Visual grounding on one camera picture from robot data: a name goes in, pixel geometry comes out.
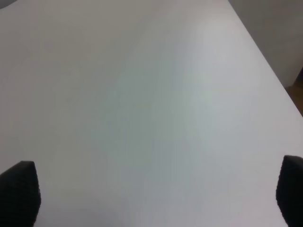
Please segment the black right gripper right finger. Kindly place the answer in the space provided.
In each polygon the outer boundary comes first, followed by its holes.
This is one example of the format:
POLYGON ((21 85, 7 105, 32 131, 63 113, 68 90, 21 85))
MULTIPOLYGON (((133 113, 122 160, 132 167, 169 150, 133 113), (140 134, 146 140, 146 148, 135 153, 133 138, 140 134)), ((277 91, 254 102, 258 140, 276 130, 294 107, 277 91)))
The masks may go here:
POLYGON ((276 201, 289 227, 303 225, 303 159, 301 157, 284 156, 277 182, 276 201))

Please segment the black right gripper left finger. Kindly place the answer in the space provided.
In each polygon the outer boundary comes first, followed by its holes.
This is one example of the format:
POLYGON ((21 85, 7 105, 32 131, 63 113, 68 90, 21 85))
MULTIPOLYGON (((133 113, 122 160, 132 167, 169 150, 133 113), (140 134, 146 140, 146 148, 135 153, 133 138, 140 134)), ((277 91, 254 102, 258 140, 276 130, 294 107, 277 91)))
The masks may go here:
POLYGON ((0 175, 0 225, 32 227, 41 206, 33 161, 20 161, 0 175))

